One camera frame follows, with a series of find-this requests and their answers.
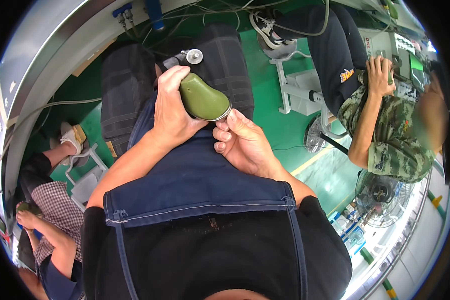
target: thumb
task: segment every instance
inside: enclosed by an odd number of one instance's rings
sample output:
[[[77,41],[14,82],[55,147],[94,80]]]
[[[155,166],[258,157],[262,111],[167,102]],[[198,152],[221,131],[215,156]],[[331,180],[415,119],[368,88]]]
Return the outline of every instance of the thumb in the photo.
[[[247,126],[243,120],[238,116],[235,109],[232,109],[227,117],[227,124],[230,130],[233,131],[238,137],[247,139],[254,135],[252,128]]]

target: sneaker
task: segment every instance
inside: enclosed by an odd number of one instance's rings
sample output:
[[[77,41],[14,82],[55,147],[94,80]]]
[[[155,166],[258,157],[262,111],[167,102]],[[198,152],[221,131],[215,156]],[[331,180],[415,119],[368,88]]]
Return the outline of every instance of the sneaker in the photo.
[[[283,39],[272,36],[275,19],[267,18],[263,10],[253,10],[249,18],[253,28],[262,36],[268,47],[278,49],[282,45]]]
[[[271,9],[267,9],[267,15],[270,18],[277,20],[279,17],[283,16],[284,14],[276,8],[271,8]],[[285,39],[285,40],[283,40],[283,43],[285,43],[287,45],[291,45],[291,44],[295,43],[296,41],[297,41],[296,38]]]
[[[80,154],[82,152],[82,144],[84,143],[85,136],[84,130],[80,125],[70,125],[67,122],[62,122],[60,125],[60,133],[62,138],[60,139],[60,144],[64,142],[71,142],[75,148],[77,148],[77,152],[75,155]],[[70,158],[67,157],[63,160],[62,165],[68,166],[70,164]]]

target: camouflage jacket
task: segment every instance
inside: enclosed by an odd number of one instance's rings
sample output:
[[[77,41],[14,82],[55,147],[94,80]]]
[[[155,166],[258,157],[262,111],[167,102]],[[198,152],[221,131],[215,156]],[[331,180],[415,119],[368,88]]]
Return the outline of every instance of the camouflage jacket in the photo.
[[[345,100],[337,115],[352,138],[368,94],[363,85],[364,73],[357,72],[362,85]],[[404,183],[416,183],[425,177],[435,153],[417,140],[424,128],[414,111],[415,103],[407,99],[383,97],[368,149],[368,171]]]

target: hand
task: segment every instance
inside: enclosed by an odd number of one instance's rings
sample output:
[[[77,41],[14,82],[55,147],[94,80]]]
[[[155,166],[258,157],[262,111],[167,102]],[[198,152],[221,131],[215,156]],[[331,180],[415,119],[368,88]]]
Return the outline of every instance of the hand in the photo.
[[[207,121],[188,115],[180,97],[180,82],[190,67],[174,66],[158,78],[155,123],[151,134],[157,147],[170,151],[190,139]]]
[[[274,178],[283,167],[272,152],[264,131],[232,109],[226,122],[219,121],[213,129],[218,140],[214,148],[238,170],[260,177]]]
[[[36,215],[28,210],[18,211],[15,218],[17,219],[18,224],[22,225],[27,231],[35,229],[35,222],[38,219]]]
[[[376,58],[370,56],[366,62],[366,70],[368,71],[368,92],[381,97],[385,95],[393,95],[396,90],[395,81],[388,84],[388,71],[392,71],[392,62],[378,55]]]

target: black shirt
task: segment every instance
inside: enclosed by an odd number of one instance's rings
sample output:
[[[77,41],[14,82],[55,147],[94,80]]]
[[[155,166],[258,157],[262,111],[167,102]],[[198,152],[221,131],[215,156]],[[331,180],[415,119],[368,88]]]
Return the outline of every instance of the black shirt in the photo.
[[[352,276],[345,245],[318,199],[295,211],[305,249],[308,299],[339,299]],[[287,212],[209,214],[124,230],[140,299],[204,298],[246,289],[271,300],[299,297],[297,258]],[[98,207],[85,211],[83,289],[88,300],[130,299],[115,229]]]

